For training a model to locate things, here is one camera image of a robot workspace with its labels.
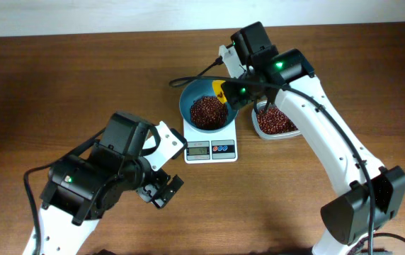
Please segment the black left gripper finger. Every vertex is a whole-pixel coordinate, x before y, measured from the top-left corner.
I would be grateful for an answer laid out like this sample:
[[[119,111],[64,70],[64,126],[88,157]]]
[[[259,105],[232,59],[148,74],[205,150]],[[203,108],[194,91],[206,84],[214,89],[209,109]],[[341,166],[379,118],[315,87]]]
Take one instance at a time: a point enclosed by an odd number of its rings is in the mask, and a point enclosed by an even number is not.
[[[175,175],[169,183],[161,187],[152,198],[152,203],[157,209],[164,208],[168,202],[177,194],[179,189],[184,184],[184,181]]]
[[[147,184],[139,187],[135,192],[146,203],[161,200],[162,187],[155,184]]]

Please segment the yellow plastic scoop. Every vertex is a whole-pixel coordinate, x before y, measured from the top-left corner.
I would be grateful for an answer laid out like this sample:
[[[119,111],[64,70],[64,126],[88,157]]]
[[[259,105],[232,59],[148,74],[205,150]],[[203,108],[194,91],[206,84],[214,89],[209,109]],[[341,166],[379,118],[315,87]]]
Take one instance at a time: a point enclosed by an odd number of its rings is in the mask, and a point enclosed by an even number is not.
[[[226,99],[223,89],[222,89],[223,83],[224,83],[224,81],[222,81],[222,80],[214,80],[212,82],[212,89],[215,93],[217,100],[220,103],[225,104],[227,102],[227,99]]]

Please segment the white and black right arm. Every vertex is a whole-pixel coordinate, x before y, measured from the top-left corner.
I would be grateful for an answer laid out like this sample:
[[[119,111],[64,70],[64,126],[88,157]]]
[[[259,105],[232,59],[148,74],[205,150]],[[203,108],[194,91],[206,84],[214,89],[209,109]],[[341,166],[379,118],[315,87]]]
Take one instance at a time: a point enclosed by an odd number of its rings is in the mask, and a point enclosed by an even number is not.
[[[321,208],[325,225],[312,254],[373,253],[376,231],[398,213],[405,172],[388,169],[353,134],[324,92],[313,66],[297,49],[278,52],[262,23],[231,36],[232,77],[222,90],[240,109],[265,97],[297,127],[322,163],[337,197]]]

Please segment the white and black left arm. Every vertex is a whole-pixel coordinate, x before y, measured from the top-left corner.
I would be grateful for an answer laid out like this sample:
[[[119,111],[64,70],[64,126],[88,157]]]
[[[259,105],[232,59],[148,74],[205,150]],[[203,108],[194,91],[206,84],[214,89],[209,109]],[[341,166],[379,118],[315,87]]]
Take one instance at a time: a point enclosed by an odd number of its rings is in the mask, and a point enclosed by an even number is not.
[[[34,228],[25,254],[76,254],[104,213],[126,191],[162,209],[183,185],[163,165],[188,146],[164,122],[116,112],[107,126],[58,160],[46,165],[48,181],[36,205],[28,177],[25,191]]]

